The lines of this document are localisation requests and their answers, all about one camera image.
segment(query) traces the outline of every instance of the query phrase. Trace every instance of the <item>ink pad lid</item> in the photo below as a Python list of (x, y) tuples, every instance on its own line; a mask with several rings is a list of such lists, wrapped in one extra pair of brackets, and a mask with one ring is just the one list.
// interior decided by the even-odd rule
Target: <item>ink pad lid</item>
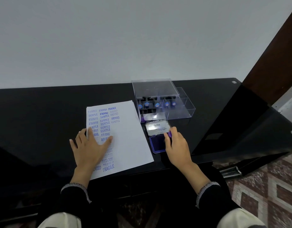
[(145, 123), (148, 136), (156, 136), (159, 134), (168, 133), (170, 125), (167, 120), (158, 120), (154, 122)]

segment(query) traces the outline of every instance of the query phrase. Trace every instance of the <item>finger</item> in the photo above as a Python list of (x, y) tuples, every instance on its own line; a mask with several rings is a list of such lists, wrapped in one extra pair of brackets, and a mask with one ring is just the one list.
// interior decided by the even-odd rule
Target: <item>finger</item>
[(95, 140), (91, 127), (88, 128), (88, 138), (89, 138), (89, 140)]
[(87, 138), (85, 136), (85, 132), (86, 132), (86, 128), (85, 129), (82, 129), (80, 132), (79, 132), (79, 137), (82, 141), (82, 143), (84, 143), (85, 141), (87, 141)]
[(110, 146), (111, 142), (112, 142), (113, 136), (110, 136), (104, 144), (102, 144), (103, 149), (106, 150), (108, 149), (108, 147)]
[(178, 136), (179, 136), (179, 138), (184, 138), (180, 132), (178, 132)]
[(171, 131), (172, 139), (177, 139), (179, 137), (177, 127), (173, 126), (169, 131)]
[(167, 133), (164, 133), (166, 150), (171, 148), (170, 138)]
[(75, 138), (77, 147), (80, 147), (82, 144), (81, 138), (79, 137), (79, 133), (76, 135), (76, 138)]
[(74, 144), (74, 141), (72, 139), (69, 140), (70, 141), (70, 145), (71, 145), (71, 148), (72, 148), (72, 151), (76, 151), (77, 150), (77, 147), (76, 145)]

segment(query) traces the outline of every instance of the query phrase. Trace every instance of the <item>left hand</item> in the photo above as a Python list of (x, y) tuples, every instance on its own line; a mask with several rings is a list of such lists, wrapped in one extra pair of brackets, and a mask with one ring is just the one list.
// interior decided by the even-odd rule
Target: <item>left hand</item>
[(99, 145), (93, 136), (91, 127), (88, 129), (89, 140), (87, 140), (85, 132), (86, 129), (82, 129), (77, 134), (75, 138), (77, 147), (72, 139), (70, 139), (70, 145), (74, 153), (77, 168), (92, 172), (103, 159), (113, 137), (110, 136), (104, 144)]

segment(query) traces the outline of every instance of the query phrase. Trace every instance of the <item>white paper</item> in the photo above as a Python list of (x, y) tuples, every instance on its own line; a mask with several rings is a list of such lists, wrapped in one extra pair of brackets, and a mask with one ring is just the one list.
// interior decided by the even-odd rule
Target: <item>white paper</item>
[(86, 116), (86, 128), (92, 128), (98, 144), (113, 136), (91, 179), (154, 161), (133, 101), (87, 107)]

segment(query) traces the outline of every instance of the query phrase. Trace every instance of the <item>stack of paper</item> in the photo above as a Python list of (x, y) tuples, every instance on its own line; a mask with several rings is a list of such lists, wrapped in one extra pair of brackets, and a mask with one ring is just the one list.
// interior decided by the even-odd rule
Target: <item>stack of paper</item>
[(86, 113), (86, 128), (92, 128), (98, 144), (113, 136), (91, 179), (154, 161), (133, 101), (87, 107)]

